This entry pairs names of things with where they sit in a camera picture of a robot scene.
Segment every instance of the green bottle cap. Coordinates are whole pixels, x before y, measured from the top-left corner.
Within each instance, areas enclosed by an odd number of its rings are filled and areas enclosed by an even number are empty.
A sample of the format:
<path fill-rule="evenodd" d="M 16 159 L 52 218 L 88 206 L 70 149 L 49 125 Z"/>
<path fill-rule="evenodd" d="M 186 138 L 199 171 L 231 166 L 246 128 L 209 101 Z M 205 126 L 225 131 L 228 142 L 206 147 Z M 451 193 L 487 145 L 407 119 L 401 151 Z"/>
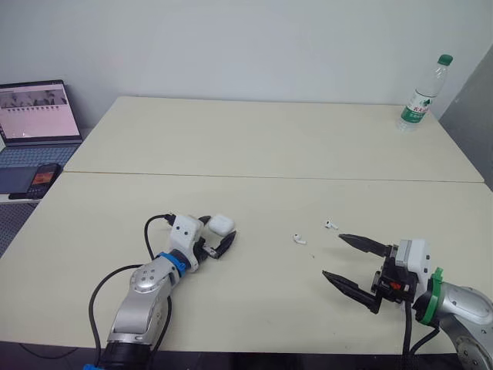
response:
<path fill-rule="evenodd" d="M 443 54 L 440 55 L 440 58 L 438 59 L 438 64 L 442 64 L 443 66 L 449 66 L 450 63 L 452 63 L 452 60 L 454 60 L 452 55 Z"/>

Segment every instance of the robotic arm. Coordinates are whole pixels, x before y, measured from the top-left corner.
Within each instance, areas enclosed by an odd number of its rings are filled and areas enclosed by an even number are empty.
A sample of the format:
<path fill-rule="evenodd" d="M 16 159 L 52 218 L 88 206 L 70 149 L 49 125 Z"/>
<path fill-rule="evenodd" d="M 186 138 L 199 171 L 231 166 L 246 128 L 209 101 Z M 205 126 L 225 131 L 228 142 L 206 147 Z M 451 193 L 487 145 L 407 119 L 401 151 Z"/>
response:
<path fill-rule="evenodd" d="M 323 271 L 339 291 L 375 314 L 382 298 L 414 303 L 416 320 L 442 328 L 454 343 L 464 368 L 493 370 L 493 304 L 473 288 L 443 282 L 440 268 L 428 277 L 430 255 L 424 240 L 402 240 L 397 246 L 350 234 L 339 237 L 352 247 L 385 258 L 371 286 L 374 294 L 362 291 L 345 277 Z"/>
<path fill-rule="evenodd" d="M 187 271 L 194 272 L 207 257 L 221 257 L 233 243 L 236 231 L 227 217 L 213 217 L 209 229 L 224 237 L 217 248 L 206 245 L 204 227 L 209 216 L 167 214 L 173 227 L 171 251 L 159 253 L 150 263 L 137 268 L 129 291 L 119 307 L 108 336 L 106 349 L 96 366 L 104 369 L 145 369 L 163 339 L 171 313 L 171 291 Z M 84 369 L 94 369 L 87 365 Z"/>

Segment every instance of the plastic water bottle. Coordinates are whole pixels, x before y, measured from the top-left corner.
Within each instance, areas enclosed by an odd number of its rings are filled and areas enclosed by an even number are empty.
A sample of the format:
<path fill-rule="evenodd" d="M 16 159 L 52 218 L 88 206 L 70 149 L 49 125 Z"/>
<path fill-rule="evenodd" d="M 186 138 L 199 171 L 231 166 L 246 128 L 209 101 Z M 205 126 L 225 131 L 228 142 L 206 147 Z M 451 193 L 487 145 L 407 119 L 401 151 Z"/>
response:
<path fill-rule="evenodd" d="M 448 66 L 452 63 L 450 55 L 441 55 L 437 65 L 423 76 L 419 87 L 409 103 L 404 107 L 397 127 L 403 131 L 412 131 L 423 119 L 433 99 L 437 97 L 447 78 Z"/>

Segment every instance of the metal grate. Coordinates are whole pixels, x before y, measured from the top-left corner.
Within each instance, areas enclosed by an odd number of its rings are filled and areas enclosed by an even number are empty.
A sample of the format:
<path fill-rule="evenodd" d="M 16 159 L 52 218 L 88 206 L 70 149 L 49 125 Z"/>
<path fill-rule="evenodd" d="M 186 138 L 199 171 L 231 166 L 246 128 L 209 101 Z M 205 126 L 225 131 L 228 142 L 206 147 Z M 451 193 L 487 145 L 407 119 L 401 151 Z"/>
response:
<path fill-rule="evenodd" d="M 36 206 L 36 203 L 0 205 L 0 257 Z"/>

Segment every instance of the smartphone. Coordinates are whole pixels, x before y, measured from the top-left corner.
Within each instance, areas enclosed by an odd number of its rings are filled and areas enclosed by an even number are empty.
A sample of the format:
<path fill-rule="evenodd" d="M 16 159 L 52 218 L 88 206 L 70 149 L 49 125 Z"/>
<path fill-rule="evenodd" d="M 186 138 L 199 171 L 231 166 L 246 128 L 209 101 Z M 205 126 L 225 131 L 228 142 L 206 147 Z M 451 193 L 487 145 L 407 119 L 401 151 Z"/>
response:
<path fill-rule="evenodd" d="M 57 163 L 42 164 L 36 170 L 31 185 L 25 194 L 27 199 L 41 199 L 55 182 L 62 168 Z"/>

